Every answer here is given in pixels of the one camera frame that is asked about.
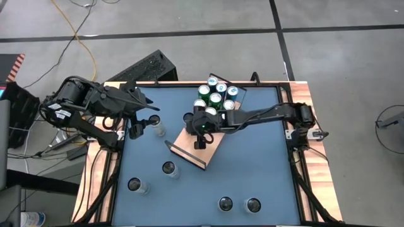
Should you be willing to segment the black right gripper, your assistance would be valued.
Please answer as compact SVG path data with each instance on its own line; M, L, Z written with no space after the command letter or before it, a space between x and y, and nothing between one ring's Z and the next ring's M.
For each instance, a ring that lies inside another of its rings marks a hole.
M197 133L218 133L225 132L224 126L226 121L219 122L217 115L211 115L207 112L194 113L192 121L186 126L186 131L189 134L196 135ZM204 136L196 136L194 149L205 149L206 139Z

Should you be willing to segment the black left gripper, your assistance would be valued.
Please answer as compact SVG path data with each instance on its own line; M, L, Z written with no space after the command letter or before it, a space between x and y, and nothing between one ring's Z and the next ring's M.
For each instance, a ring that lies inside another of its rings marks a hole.
M143 120L138 120L136 114L134 114L130 118L130 128L128 129L129 131L129 137L131 139L137 139L140 136L143 135L143 131L146 125L152 125L153 121L148 119L143 119Z

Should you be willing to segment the white Celsius can orange print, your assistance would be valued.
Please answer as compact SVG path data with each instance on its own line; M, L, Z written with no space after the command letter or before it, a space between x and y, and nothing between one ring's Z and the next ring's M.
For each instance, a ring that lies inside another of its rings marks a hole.
M162 120L158 115L152 115L149 117L151 121L151 126L154 128L157 136L164 136L165 135L165 126L162 124Z

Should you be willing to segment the white yellow Celsius can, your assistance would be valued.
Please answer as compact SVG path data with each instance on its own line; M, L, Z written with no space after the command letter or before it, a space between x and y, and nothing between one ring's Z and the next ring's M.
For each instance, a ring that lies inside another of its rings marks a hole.
M223 196L223 197L219 198L217 204L218 204L218 209L222 212L231 211L233 208L233 205L234 205L232 199L227 196Z

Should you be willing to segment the white Celsius Arctic Vibe can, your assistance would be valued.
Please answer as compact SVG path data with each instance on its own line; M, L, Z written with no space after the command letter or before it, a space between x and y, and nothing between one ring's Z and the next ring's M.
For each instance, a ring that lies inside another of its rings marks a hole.
M162 165L162 171L168 177L178 179L181 175L180 168L172 161L166 161Z

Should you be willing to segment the black power adapter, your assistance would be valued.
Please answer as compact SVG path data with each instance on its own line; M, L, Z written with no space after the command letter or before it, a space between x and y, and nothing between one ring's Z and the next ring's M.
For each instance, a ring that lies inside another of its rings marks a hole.
M88 152L88 146L87 145L82 145L77 148L70 149L69 151L66 152L66 157L69 161L75 160L79 157L82 157L86 155Z

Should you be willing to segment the black floor beam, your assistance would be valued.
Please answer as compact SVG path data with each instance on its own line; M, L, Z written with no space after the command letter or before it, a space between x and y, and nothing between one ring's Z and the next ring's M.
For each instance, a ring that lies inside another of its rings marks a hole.
M23 189L39 190L59 194L76 195L80 185L64 180L32 175L16 170L6 171L6 186L19 185Z

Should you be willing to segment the black plastic crate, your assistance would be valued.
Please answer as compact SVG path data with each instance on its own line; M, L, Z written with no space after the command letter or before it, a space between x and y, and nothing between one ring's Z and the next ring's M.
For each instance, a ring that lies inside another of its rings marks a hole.
M8 148L19 148L35 120L40 99L16 82L0 82L0 100L10 102Z

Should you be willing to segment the orange black striped panel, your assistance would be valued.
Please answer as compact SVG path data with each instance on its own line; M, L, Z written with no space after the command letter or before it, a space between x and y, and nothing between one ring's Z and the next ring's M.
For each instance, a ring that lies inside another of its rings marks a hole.
M0 81L15 81L24 60L25 54L0 54Z

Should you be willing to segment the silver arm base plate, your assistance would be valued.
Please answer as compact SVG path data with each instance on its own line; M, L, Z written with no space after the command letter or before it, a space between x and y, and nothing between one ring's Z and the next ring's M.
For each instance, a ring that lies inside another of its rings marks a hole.
M292 139L292 134L294 133L293 130L285 130L285 137L288 140ZM316 141L322 141L325 137L329 135L328 132L322 131L321 129L309 129L307 133L307 138L309 140L316 140Z

